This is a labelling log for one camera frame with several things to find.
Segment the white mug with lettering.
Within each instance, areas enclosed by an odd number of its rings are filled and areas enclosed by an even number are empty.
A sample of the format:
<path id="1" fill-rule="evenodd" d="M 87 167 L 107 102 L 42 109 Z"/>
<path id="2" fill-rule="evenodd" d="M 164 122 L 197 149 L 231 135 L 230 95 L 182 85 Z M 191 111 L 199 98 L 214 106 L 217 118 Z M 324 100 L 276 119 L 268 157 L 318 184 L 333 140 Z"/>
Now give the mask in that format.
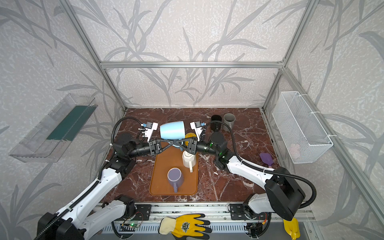
<path id="1" fill-rule="evenodd" d="M 192 173 L 194 171 L 193 168 L 197 163 L 196 155 L 190 154 L 187 151 L 183 151 L 182 160 L 183 160 L 183 166 L 185 168 L 188 168 L 190 173 Z"/>

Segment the light blue mug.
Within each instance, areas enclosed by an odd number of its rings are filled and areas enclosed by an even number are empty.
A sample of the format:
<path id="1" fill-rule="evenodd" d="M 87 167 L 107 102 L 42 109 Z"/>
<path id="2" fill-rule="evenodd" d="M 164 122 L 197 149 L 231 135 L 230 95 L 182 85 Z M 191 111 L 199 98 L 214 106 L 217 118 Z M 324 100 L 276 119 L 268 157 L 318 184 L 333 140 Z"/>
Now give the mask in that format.
<path id="1" fill-rule="evenodd" d="M 183 121 L 171 122 L 160 126 L 161 138 L 164 140 L 181 140 L 185 138 L 185 125 Z"/>

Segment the black mug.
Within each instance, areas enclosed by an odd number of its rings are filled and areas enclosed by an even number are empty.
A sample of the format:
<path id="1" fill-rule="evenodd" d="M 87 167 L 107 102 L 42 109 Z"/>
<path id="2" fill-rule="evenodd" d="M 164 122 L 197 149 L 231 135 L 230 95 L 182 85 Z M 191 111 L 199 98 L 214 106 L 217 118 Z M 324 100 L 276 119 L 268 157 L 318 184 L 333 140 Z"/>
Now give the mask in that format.
<path id="1" fill-rule="evenodd" d="M 222 127 L 222 117 L 220 115 L 212 115 L 210 128 L 213 132 L 219 132 Z"/>

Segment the grey mug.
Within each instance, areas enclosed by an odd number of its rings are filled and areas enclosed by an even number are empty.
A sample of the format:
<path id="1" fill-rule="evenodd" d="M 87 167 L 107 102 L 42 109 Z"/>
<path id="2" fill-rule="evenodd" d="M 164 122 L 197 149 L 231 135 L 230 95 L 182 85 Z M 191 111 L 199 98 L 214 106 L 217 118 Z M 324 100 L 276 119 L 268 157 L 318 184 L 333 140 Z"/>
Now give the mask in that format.
<path id="1" fill-rule="evenodd" d="M 223 122 L 226 124 L 226 126 L 223 126 L 223 129 L 227 132 L 229 132 L 229 129 L 233 129 L 235 125 L 236 117 L 231 114 L 227 113 L 223 116 Z"/>

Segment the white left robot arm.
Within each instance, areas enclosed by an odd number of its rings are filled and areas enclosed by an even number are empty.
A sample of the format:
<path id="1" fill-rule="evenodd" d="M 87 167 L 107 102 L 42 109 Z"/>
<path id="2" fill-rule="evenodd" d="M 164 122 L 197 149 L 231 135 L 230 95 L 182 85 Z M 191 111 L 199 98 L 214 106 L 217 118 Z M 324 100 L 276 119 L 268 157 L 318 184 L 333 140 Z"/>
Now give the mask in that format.
<path id="1" fill-rule="evenodd" d="M 179 147 L 184 143 L 176 137 L 142 142 L 130 134 L 119 135 L 112 142 L 112 158 L 105 162 L 96 179 L 55 214 L 46 213 L 39 219 L 36 239 L 88 240 L 115 220 L 134 217 L 138 212 L 135 201 L 124 195 L 118 196 L 96 213 L 92 213 L 92 210 L 131 172 L 136 157 L 156 156 L 173 144 Z"/>

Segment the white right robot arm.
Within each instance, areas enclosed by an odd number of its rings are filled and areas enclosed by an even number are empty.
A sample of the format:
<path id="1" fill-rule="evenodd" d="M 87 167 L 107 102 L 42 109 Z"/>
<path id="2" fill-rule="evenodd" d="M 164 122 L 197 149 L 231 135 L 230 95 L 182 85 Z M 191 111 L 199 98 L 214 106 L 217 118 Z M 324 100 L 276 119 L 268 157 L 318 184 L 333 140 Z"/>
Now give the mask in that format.
<path id="1" fill-rule="evenodd" d="M 231 174 L 239 175 L 259 187 L 265 193 L 252 194 L 244 201 L 245 212 L 253 214 L 276 213 L 291 221 L 297 210 L 311 205 L 316 197 L 315 185 L 309 180 L 292 175 L 287 169 L 265 168 L 241 158 L 237 150 L 231 151 L 227 140 L 215 132 L 208 142 L 197 137 L 175 140 L 176 146 L 190 154 L 202 153 L 215 156 L 215 165 Z"/>

